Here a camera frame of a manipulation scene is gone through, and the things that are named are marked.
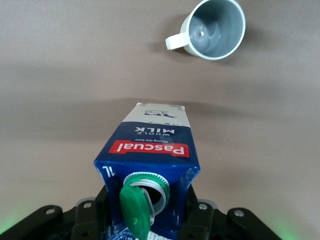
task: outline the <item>green cap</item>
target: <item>green cap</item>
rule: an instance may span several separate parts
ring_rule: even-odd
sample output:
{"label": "green cap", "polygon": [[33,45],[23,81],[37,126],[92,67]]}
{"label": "green cap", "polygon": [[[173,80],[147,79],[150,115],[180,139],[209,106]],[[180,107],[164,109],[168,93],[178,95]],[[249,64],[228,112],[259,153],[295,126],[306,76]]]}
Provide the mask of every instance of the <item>green cap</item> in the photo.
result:
{"label": "green cap", "polygon": [[138,186],[125,184],[120,192],[120,204],[126,226],[135,238],[147,240],[150,231],[149,203]]}
{"label": "green cap", "polygon": [[[147,180],[149,181],[149,183],[153,183],[151,185],[147,184],[141,184],[141,181],[143,180]],[[163,206],[161,207],[162,209],[168,204],[168,201],[169,201],[169,196],[170,196],[170,187],[169,187],[169,183],[168,181],[161,175],[159,174],[156,174],[156,173],[147,173],[147,172],[134,172],[130,175],[128,175],[125,180],[124,180],[124,183],[123,185],[131,185],[132,184],[135,184],[135,183],[140,183],[140,185],[142,186],[149,186],[149,187],[152,187],[154,188],[155,185],[154,184],[158,184],[159,188],[163,189],[163,200],[165,200],[163,202]]]}

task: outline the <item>green light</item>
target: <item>green light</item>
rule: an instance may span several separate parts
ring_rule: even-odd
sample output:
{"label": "green light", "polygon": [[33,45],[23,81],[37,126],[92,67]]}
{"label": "green light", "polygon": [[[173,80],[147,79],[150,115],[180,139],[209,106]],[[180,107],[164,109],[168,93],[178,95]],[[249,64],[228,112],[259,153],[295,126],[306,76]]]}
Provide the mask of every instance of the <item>green light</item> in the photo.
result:
{"label": "green light", "polygon": [[276,224],[273,225],[274,232],[282,240],[302,240],[303,238],[298,237],[294,228],[289,226],[289,224],[284,223],[285,221],[279,220],[276,221]]}
{"label": "green light", "polygon": [[10,217],[6,217],[5,221],[0,221],[0,234],[7,231],[9,228],[11,228],[13,225],[18,223],[20,220],[22,220],[21,216],[19,214],[11,215]]}

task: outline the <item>plastic cap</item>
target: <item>plastic cap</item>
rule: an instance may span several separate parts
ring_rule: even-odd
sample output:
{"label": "plastic cap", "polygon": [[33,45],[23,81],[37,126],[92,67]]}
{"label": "plastic cap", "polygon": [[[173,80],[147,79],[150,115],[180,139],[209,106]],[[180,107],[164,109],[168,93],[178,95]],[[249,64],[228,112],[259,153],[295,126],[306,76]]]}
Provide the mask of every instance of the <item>plastic cap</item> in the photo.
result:
{"label": "plastic cap", "polygon": [[151,226],[150,210],[143,190],[138,186],[123,186],[120,204],[125,224],[132,235],[139,240],[147,240]]}

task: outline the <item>screw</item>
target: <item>screw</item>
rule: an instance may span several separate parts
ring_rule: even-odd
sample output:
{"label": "screw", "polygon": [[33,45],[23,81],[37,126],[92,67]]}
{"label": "screw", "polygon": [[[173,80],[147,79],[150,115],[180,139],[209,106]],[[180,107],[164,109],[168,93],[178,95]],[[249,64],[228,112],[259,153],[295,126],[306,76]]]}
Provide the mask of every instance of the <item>screw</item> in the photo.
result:
{"label": "screw", "polygon": [[234,211],[234,215],[236,215],[237,217],[242,218],[245,215],[245,213],[243,211],[241,211],[241,210],[235,210]]}
{"label": "screw", "polygon": [[200,203],[200,204],[199,204],[199,209],[201,209],[201,210],[207,210],[207,209],[208,209],[208,206],[205,205],[204,203]]}
{"label": "screw", "polygon": [[86,202],[84,205],[83,205],[83,208],[84,209],[88,209],[92,206],[92,203],[91,202]]}
{"label": "screw", "polygon": [[54,208],[50,208],[48,209],[47,211],[45,211],[45,214],[46,215],[49,215],[49,214],[53,214],[56,210]]}

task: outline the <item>mug handle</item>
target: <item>mug handle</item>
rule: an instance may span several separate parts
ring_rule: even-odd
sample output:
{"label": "mug handle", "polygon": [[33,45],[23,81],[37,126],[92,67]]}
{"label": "mug handle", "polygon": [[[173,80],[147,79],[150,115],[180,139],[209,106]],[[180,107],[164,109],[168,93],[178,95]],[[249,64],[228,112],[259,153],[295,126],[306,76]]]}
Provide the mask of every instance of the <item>mug handle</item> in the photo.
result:
{"label": "mug handle", "polygon": [[170,36],[165,40],[165,45],[168,50],[182,48],[188,44],[188,35],[186,32]]}

